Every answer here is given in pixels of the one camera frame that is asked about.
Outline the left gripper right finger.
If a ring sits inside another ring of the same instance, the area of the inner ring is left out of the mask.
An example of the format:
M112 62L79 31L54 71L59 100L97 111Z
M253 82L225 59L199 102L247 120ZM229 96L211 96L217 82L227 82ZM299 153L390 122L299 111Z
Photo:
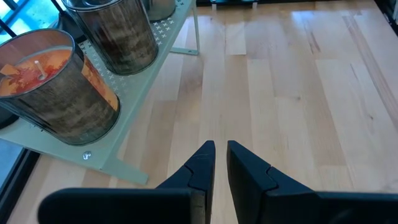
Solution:
M228 141L239 224L398 224L398 194L315 191Z

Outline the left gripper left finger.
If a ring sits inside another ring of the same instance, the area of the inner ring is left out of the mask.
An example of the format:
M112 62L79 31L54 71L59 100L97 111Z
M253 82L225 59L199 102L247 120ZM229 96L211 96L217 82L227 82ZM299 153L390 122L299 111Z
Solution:
M39 224L210 224L215 144L206 141L154 189L67 188L41 201Z

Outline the silver tin candle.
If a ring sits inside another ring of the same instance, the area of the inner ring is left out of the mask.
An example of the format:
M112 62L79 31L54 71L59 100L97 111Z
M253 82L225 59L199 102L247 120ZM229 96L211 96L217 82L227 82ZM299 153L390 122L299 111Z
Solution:
M155 41L141 0L62 0L106 68L138 73L156 58Z

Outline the green perforated metal shelf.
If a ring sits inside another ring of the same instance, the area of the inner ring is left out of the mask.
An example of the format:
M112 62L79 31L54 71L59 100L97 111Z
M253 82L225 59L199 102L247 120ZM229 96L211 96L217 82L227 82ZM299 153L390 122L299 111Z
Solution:
M168 54L199 54L198 49L174 47L175 39L186 18L189 15L197 15L196 0L176 0L176 5L176 10L169 18L152 23L151 27L159 46L159 53L150 66L137 74L121 76L110 72L88 41L80 45L105 82L118 95L121 103L118 121L107 135L91 144L72 146L59 141L27 121L19 119L0 130L0 139L41 154L104 172L118 179L145 185L148 175L118 159L118 152Z

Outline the orange candle jar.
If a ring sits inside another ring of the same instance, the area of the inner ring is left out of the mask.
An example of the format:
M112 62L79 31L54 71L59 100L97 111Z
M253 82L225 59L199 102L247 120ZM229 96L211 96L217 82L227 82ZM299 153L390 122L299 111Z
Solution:
M0 45L0 106L69 145L102 138L121 105L73 37L39 29Z

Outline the grey metal container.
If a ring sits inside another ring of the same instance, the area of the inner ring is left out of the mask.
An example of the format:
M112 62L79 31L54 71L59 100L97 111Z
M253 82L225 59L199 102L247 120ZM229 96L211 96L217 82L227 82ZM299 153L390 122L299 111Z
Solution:
M176 8L175 0L142 0L142 3L151 22L170 17Z

